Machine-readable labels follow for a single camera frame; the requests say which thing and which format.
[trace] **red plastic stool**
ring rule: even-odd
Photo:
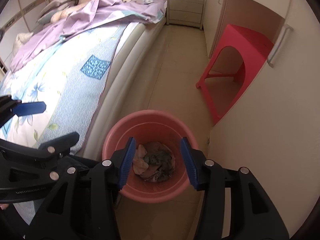
[[[228,46],[235,48],[242,56],[243,64],[237,73],[209,74],[220,52]],[[201,88],[214,123],[217,123],[244,93],[267,60],[272,47],[273,43],[261,33],[237,25],[229,24],[226,26],[208,66],[196,84],[197,88]],[[204,83],[206,78],[213,77],[233,77],[234,81],[242,83],[239,92],[221,115],[218,114],[208,88]]]

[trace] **metal pin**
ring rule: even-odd
[[[214,165],[214,161],[213,160],[206,160],[204,162],[204,164],[207,165],[207,166],[213,166]]]
[[[107,166],[110,166],[111,163],[112,163],[111,160],[104,160],[104,161],[102,162],[102,165],[105,166],[105,167],[107,167]]]
[[[242,168],[240,169],[240,171],[241,171],[243,174],[248,174],[248,173],[249,173],[249,169],[246,168],[246,167],[242,167]]]
[[[76,168],[74,167],[70,167],[69,169],[67,169],[67,173],[69,174],[74,174],[76,172]]]
[[[54,153],[55,151],[56,151],[56,149],[54,147],[52,147],[52,146],[48,147],[48,152],[49,153]]]
[[[56,173],[55,171],[50,172],[50,179],[52,180],[58,180],[59,179],[59,174]]]

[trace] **purple blanket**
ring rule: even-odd
[[[67,41],[81,32],[113,20],[125,17],[128,22],[156,23],[159,12],[165,13],[165,1],[155,0],[154,3],[143,5],[134,1],[124,3],[121,0],[92,0],[81,10],[34,35],[19,49],[11,62],[10,69],[12,72],[20,70],[41,51],[61,38]]]

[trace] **pink bucket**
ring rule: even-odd
[[[187,137],[191,146],[198,144],[190,129],[171,114],[156,110],[143,110],[127,115],[110,130],[104,142],[102,160],[114,151],[123,149],[129,137],[139,144],[159,141],[172,150],[176,159],[172,177],[164,182],[145,182],[131,168],[127,184],[120,191],[124,196],[143,203],[159,203],[175,198],[189,185],[186,168],[180,154],[180,139]]]

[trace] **nightstand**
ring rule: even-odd
[[[206,0],[168,0],[167,25],[180,24],[202,30]]]

